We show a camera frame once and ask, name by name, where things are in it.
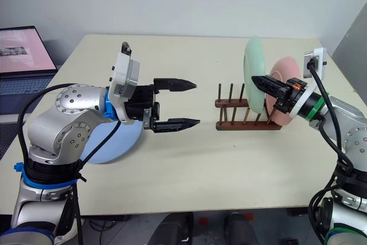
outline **light green plate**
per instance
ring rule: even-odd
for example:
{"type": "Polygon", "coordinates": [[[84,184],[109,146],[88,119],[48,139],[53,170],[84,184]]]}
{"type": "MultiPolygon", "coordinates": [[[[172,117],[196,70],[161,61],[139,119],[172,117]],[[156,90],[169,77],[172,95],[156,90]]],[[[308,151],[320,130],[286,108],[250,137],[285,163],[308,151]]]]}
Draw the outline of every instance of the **light green plate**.
{"type": "Polygon", "coordinates": [[[252,37],[245,48],[243,60],[245,89],[248,105],[256,113],[261,113],[264,108],[265,93],[254,85],[252,76],[265,75],[265,59],[263,44],[258,37],[252,37]]]}

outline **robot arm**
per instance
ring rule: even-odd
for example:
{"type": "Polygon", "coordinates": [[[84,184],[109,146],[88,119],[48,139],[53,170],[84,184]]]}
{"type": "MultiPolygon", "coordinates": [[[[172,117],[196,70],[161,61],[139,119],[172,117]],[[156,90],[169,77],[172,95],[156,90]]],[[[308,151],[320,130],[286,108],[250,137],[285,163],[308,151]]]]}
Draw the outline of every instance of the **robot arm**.
{"type": "Polygon", "coordinates": [[[186,118],[158,122],[155,95],[159,90],[185,91],[196,85],[180,79],[154,79],[152,85],[138,86],[139,63],[130,55],[124,42],[112,67],[110,87],[70,85],[32,122],[28,162],[15,166],[22,177],[12,229],[0,237],[0,244],[53,244],[54,236],[70,230],[75,217],[72,185],[83,166],[80,156],[85,144],[99,124],[140,120],[144,129],[164,133],[200,122],[186,118]]]}
{"type": "MultiPolygon", "coordinates": [[[[310,76],[308,68],[311,62],[317,68],[319,78],[323,79],[325,57],[325,48],[305,54],[304,77],[310,76]]],[[[252,80],[259,90],[277,98],[275,109],[289,112],[290,116],[299,115],[314,129],[337,140],[332,114],[324,97],[314,92],[317,88],[315,82],[306,87],[307,83],[296,78],[287,80],[287,83],[271,76],[253,76],[252,80]]],[[[336,186],[330,188],[332,197],[322,200],[315,219],[311,213],[310,220],[317,235],[327,242],[324,244],[367,244],[367,119],[359,109],[342,100],[330,97],[330,102],[340,126],[341,146],[345,151],[340,153],[350,164],[338,158],[333,174],[336,186]]]]}

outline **laptop screen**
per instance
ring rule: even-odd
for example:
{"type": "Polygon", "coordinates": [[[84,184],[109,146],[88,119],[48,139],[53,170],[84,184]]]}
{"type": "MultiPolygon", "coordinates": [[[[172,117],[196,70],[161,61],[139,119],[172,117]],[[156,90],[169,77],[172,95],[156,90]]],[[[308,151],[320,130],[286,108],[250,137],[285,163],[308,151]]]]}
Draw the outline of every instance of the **laptop screen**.
{"type": "Polygon", "coordinates": [[[0,73],[55,69],[35,27],[0,30],[0,73]]]}

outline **laptop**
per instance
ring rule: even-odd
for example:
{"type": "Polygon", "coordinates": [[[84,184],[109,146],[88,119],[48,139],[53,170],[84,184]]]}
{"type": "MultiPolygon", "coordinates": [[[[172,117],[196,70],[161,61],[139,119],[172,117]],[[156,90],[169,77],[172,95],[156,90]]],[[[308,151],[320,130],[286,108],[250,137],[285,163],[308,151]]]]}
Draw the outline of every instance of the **laptop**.
{"type": "Polygon", "coordinates": [[[1,116],[19,114],[34,94],[46,88],[56,72],[34,26],[0,29],[1,116]]]}

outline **green ring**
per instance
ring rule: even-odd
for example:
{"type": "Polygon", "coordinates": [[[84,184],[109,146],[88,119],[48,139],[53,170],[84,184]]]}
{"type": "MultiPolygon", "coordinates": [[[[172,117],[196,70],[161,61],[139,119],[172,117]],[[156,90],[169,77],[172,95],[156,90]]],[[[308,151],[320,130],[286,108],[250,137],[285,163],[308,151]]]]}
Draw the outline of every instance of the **green ring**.
{"type": "Polygon", "coordinates": [[[311,121],[312,118],[315,116],[317,111],[325,104],[325,100],[321,96],[321,98],[317,101],[317,103],[314,105],[314,107],[311,109],[311,111],[307,114],[306,120],[311,121]]]}
{"type": "Polygon", "coordinates": [[[349,233],[351,233],[351,234],[361,235],[361,236],[366,237],[365,235],[363,235],[363,234],[361,234],[361,233],[359,233],[359,232],[353,231],[353,230],[351,230],[351,229],[348,229],[348,228],[332,228],[332,229],[330,229],[330,230],[326,233],[326,235],[325,235],[325,240],[324,240],[324,242],[323,242],[323,243],[324,243],[324,245],[327,245],[327,243],[328,243],[328,241],[329,241],[330,234],[331,234],[332,232],[338,232],[338,231],[341,231],[341,232],[349,232],[349,233]]]}

